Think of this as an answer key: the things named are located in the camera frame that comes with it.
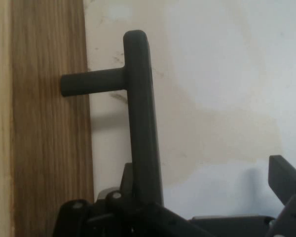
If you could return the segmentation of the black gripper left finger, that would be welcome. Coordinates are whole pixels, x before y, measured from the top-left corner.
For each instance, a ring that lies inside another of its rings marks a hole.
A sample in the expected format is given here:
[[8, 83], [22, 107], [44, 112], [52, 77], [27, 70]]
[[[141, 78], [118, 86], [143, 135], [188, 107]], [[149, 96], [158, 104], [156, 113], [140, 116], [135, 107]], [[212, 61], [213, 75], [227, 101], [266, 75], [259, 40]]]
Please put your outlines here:
[[190, 237], [189, 221], [163, 207], [160, 164], [148, 170], [125, 164], [118, 190], [94, 204], [78, 199], [64, 203], [55, 237]]

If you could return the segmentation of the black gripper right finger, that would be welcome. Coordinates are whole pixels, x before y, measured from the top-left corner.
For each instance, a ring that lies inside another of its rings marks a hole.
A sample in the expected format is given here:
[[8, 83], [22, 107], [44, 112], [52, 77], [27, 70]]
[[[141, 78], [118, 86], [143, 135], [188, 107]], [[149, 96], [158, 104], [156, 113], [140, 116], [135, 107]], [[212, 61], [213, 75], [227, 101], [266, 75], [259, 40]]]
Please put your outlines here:
[[269, 157], [268, 184], [284, 205], [268, 237], [296, 237], [296, 169], [281, 155]]

